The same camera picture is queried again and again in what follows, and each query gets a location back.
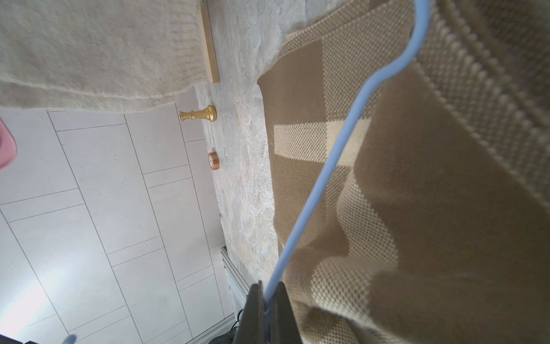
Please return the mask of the cream fuzzy scarf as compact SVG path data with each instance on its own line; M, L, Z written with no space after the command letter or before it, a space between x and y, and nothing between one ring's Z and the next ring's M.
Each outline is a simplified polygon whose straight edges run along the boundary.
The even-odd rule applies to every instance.
M3 1L1 106L144 111L208 80L197 1Z

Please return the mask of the gold chess piece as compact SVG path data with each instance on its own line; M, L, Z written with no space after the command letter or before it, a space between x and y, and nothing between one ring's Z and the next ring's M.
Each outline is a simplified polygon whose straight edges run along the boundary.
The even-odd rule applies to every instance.
M181 121L185 120L207 120L214 122L217 119L217 111L213 105L208 105L202 110L191 110L189 112L180 111L178 115Z

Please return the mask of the pink plastic hanger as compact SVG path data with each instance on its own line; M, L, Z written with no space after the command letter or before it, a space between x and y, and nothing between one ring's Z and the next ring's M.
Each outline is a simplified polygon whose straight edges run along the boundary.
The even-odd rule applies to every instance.
M17 143L7 125L0 120L0 169L5 169L17 157Z

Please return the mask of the wooden clothes rack frame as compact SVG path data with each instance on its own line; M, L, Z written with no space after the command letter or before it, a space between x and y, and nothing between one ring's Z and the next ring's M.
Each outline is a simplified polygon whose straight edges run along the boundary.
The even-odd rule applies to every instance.
M220 82L219 69L216 60L216 50L214 47L207 1L200 1L199 9L199 36L201 39L206 76L210 84L216 84Z

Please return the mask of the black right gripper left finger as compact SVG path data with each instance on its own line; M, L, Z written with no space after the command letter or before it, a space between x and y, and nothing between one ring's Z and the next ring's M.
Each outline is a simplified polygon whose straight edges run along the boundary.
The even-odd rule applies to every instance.
M264 294L261 281L250 287L233 343L264 343Z

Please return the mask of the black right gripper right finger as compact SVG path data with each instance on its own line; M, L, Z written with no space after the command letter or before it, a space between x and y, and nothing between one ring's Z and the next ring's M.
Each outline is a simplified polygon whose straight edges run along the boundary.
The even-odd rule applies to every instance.
M283 282L279 282L270 301L270 343L302 344L302 338Z

